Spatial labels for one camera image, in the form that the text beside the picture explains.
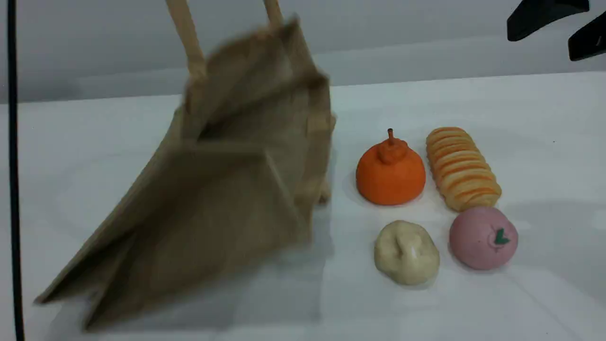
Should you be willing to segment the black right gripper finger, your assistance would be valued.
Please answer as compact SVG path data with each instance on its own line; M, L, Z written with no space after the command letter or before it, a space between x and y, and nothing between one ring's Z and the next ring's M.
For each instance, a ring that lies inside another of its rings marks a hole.
M588 0L522 0L507 18L507 39L520 41L552 22L587 11Z
M578 29L568 39L570 61L586 60L606 52L606 13Z

